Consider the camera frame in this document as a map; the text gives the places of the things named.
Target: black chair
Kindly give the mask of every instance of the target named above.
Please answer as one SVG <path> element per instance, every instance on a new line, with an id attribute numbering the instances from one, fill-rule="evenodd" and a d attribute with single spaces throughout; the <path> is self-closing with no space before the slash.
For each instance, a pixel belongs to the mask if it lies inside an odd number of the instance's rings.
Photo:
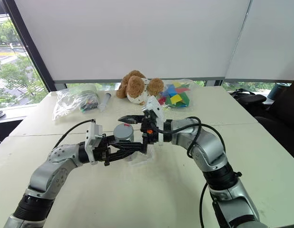
<path id="1" fill-rule="evenodd" d="M 243 97 L 238 102 L 294 157 L 294 81 L 274 103 L 261 107 L 258 97 Z"/>

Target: brown teddy bear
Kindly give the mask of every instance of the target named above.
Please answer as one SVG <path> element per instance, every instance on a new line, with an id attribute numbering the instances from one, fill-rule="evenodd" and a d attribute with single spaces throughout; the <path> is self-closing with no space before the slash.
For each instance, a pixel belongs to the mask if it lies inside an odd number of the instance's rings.
<path id="1" fill-rule="evenodd" d="M 141 72 L 133 70 L 122 79 L 116 95 L 143 105 L 150 96 L 157 96 L 163 89 L 164 83 L 161 79 L 153 78 L 149 81 Z"/>

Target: black bag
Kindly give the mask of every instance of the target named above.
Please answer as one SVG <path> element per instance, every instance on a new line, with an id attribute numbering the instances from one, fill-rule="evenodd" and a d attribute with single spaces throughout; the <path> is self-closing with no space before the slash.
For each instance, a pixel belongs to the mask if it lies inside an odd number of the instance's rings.
<path id="1" fill-rule="evenodd" d="M 251 91 L 248 91 L 247 89 L 237 89 L 234 92 L 230 93 L 230 95 L 234 98 L 234 99 L 238 99 L 240 97 L 244 97 L 244 96 L 253 96 L 256 95 L 254 93 L 252 93 Z"/>

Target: table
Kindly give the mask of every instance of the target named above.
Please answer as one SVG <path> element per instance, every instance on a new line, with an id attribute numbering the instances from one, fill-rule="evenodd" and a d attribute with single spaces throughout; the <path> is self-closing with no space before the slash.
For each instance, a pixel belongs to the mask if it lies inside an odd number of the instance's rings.
<path id="1" fill-rule="evenodd" d="M 212 126 L 257 123 L 257 120 L 221 86 L 199 87 L 193 91 L 193 97 L 195 97 L 195 99 L 192 99 L 193 106 L 165 111 L 165 117 L 167 119 L 183 119 L 189 116 L 198 116 L 203 123 Z M 99 92 L 100 97 L 103 96 L 104 92 Z M 141 111 L 142 106 L 129 102 L 127 98 L 118 99 L 115 96 L 115 91 L 109 92 L 112 97 L 108 103 L 108 108 L 103 113 L 98 109 L 91 110 L 86 114 L 77 111 L 57 121 L 52 121 L 52 113 L 56 103 L 56 94 L 52 92 L 41 101 L 33 110 L 33 113 L 23 120 L 10 135 L 64 134 L 79 122 L 94 118 L 96 118 L 98 124 L 103 125 L 104 132 L 110 132 L 120 123 L 118 118 L 127 114 L 143 114 Z M 139 125 L 134 125 L 134 128 L 139 129 L 140 127 Z M 82 125 L 74 129 L 72 133 L 84 133 L 86 129 L 87 125 Z"/>
<path id="2" fill-rule="evenodd" d="M 227 156 L 241 171 L 246 190 L 270 227 L 294 223 L 294 159 L 258 123 L 218 125 Z M 135 140 L 140 132 L 135 131 Z M 61 135 L 9 136 L 0 145 L 0 228 L 12 213 L 33 171 Z M 70 134 L 63 143 L 77 143 Z M 205 179 L 185 149 L 154 145 L 145 165 L 124 160 L 86 164 L 71 172 L 45 228 L 197 228 Z M 203 201 L 205 227 L 218 227 L 209 194 Z"/>

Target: plastic bag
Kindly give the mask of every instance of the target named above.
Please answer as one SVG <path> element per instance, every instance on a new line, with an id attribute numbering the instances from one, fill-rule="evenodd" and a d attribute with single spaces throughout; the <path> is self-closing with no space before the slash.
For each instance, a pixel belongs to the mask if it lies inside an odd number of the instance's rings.
<path id="1" fill-rule="evenodd" d="M 164 89 L 157 96 L 157 100 L 164 108 L 181 108 L 192 105 L 192 90 L 198 86 L 192 80 L 163 80 Z"/>
<path id="2" fill-rule="evenodd" d="M 57 120 L 79 109 L 81 112 L 97 108 L 98 95 L 95 85 L 84 84 L 57 91 L 52 120 Z"/>

